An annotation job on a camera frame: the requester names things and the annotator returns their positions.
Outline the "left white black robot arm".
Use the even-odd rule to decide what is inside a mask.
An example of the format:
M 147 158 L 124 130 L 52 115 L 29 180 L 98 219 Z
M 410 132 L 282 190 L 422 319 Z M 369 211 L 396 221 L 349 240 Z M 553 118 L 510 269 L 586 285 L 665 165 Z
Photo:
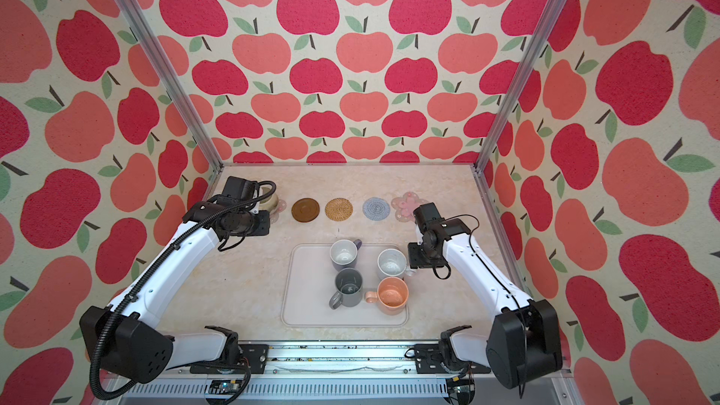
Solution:
M 199 262 L 231 236 L 267 236 L 270 214 L 249 202 L 197 202 L 152 264 L 106 307 L 90 307 L 80 328 L 90 357 L 89 383 L 100 399 L 148 384 L 166 369 L 246 369 L 238 336 L 210 325 L 204 333 L 163 335 L 161 317 Z

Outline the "brown wooden round coaster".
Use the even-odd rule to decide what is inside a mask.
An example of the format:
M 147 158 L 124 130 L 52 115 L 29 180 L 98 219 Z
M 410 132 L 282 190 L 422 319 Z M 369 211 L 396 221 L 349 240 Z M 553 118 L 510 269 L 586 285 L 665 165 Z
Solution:
M 292 205 L 291 212 L 296 221 L 308 223 L 320 215 L 320 204 L 313 198 L 302 198 Z

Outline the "white ceramic mug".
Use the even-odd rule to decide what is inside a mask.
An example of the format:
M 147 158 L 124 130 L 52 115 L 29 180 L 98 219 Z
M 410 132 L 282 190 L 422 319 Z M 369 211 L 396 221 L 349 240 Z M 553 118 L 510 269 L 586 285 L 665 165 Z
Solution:
M 381 281 L 388 278 L 406 279 L 415 273 L 399 249 L 385 249 L 378 256 L 377 274 Z

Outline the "tan rattan round coaster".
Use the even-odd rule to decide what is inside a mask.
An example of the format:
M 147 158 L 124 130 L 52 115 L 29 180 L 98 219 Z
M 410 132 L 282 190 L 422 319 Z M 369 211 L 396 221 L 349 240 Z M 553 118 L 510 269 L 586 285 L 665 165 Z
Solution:
M 335 222 L 346 221 L 352 217 L 354 207 L 346 198 L 335 198 L 330 200 L 324 208 L 328 219 Z

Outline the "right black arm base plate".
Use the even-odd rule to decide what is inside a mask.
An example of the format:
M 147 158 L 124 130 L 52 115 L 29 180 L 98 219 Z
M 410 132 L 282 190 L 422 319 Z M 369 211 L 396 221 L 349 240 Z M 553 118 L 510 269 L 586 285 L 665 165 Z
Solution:
M 455 356 L 452 349 L 445 343 L 416 344 L 408 349 L 404 357 L 414 361 L 418 374 L 449 374 L 462 376 L 465 374 L 489 374 L 489 367 L 462 361 Z

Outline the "pink flower coaster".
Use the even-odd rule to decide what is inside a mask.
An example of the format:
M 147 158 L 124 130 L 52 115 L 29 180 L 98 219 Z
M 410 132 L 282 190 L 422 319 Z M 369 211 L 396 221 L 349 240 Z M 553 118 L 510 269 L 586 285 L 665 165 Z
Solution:
M 413 191 L 408 191 L 390 202 L 395 211 L 395 218 L 399 222 L 414 222 L 414 210 L 426 203 L 425 199 L 420 198 Z
M 279 199 L 279 207 L 276 212 L 270 215 L 270 222 L 276 223 L 279 220 L 279 215 L 287 208 L 285 200 Z

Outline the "grey woven round coaster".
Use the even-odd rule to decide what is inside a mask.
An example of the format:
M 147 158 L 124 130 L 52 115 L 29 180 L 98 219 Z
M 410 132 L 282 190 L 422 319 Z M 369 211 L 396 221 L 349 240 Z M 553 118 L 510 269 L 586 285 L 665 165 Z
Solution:
M 389 216 L 390 211 L 390 204 L 378 197 L 371 197 L 363 204 L 363 213 L 371 221 L 383 221 Z

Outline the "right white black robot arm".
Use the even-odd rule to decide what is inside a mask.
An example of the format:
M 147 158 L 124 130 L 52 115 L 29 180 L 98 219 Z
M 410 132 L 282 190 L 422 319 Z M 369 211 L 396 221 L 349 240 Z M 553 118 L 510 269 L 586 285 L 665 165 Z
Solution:
M 493 318 L 488 334 L 469 325 L 442 332 L 439 349 L 447 371 L 465 373 L 471 365 L 490 369 L 508 389 L 563 368 L 560 326 L 555 308 L 533 300 L 491 262 L 460 219 L 416 223 L 418 241 L 411 254 L 432 267 L 460 273 Z

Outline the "cream ceramic mug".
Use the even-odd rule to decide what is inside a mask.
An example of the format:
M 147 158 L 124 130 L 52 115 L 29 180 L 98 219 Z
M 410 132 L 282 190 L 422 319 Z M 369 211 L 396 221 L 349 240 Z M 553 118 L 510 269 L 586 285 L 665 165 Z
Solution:
M 268 198 L 262 200 L 259 204 L 260 211 L 267 211 L 269 214 L 273 214 L 279 207 L 279 197 L 277 193 L 273 193 Z

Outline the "lavender ceramic mug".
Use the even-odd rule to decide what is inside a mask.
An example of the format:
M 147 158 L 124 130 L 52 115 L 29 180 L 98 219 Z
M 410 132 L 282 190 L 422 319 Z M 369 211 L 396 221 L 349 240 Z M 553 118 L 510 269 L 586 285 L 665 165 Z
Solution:
M 354 268 L 361 247 L 362 241 L 360 239 L 343 239 L 334 242 L 330 247 L 330 259 L 335 270 L 341 271 L 345 268 Z

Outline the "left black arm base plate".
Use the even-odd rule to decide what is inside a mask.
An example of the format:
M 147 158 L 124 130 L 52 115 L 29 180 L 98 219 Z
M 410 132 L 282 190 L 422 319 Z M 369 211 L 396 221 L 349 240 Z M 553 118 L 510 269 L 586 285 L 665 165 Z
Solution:
M 249 369 L 251 374 L 263 374 L 266 369 L 269 346 L 267 344 L 231 343 L 212 361 L 202 361 L 189 366 L 193 374 L 229 375 L 243 374 Z

